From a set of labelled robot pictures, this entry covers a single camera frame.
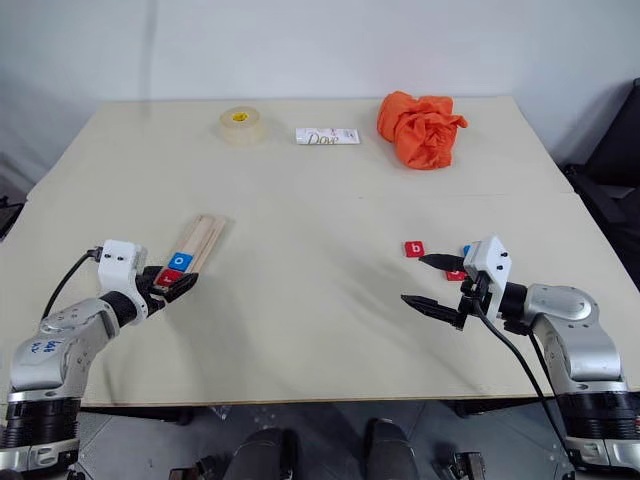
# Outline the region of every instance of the white tabletop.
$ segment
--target white tabletop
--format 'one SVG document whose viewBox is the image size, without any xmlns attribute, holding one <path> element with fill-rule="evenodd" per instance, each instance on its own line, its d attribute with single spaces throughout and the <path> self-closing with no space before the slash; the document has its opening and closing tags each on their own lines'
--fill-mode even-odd
<svg viewBox="0 0 640 480">
<path fill-rule="evenodd" d="M 400 300 L 459 299 L 459 284 L 403 256 L 404 241 L 456 253 L 492 233 L 511 252 L 513 281 L 573 285 L 598 300 L 637 387 L 640 296 L 513 102 L 457 100 L 471 126 L 456 164 L 437 172 L 397 163 L 376 137 L 377 103 L 251 102 L 271 136 L 250 148 L 211 133 L 235 102 L 153 104 L 146 114 L 104 105 L 0 245 L 0 394 L 12 351 L 86 248 L 130 240 L 160 264 L 198 213 L 228 219 L 198 284 L 123 329 L 93 365 L 85 404 L 532 395 L 479 321 L 460 333 Z M 363 144 L 295 146 L 295 126 L 356 127 Z M 95 270 L 83 267 L 57 305 L 95 296 Z"/>
</svg>

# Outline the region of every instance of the floor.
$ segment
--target floor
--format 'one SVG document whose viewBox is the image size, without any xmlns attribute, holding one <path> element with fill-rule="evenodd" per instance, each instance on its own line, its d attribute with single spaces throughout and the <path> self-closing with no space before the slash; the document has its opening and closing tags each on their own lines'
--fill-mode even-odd
<svg viewBox="0 0 640 480">
<path fill-rule="evenodd" d="M 187 426 L 81 413 L 78 469 L 93 480 L 167 479 L 171 468 L 232 453 L 255 430 L 279 426 L 300 436 L 305 480 L 361 479 L 362 435 L 373 417 L 402 427 L 423 479 L 440 478 L 432 463 L 452 451 L 480 451 L 487 480 L 561 479 L 570 469 L 540 405 L 460 418 L 437 401 L 234 406 L 224 420 L 202 408 Z"/>
</svg>

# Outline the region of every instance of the crumpled orange fabric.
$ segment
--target crumpled orange fabric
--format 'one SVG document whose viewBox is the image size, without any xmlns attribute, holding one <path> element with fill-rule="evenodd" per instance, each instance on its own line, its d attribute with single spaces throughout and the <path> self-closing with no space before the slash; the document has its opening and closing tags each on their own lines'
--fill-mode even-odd
<svg viewBox="0 0 640 480">
<path fill-rule="evenodd" d="M 458 127 L 468 125 L 462 115 L 452 112 L 451 97 L 415 99 L 404 92 L 393 92 L 380 106 L 378 132 L 395 144 L 396 155 L 407 167 L 448 167 Z"/>
</svg>

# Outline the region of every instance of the tape roll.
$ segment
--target tape roll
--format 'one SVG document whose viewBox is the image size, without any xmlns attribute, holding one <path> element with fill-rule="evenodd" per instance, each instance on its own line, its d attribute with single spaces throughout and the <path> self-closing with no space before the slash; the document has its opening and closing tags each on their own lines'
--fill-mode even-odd
<svg viewBox="0 0 640 480">
<path fill-rule="evenodd" d="M 252 107 L 235 107 L 220 115 L 222 137 L 233 145 L 253 145 L 264 138 L 260 113 Z"/>
</svg>

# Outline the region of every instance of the black chair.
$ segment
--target black chair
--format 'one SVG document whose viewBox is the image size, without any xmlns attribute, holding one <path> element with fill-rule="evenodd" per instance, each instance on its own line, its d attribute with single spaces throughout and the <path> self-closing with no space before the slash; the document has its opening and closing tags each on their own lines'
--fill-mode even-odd
<svg viewBox="0 0 640 480">
<path fill-rule="evenodd" d="M 640 78 L 589 160 L 565 174 L 640 289 Z"/>
</svg>

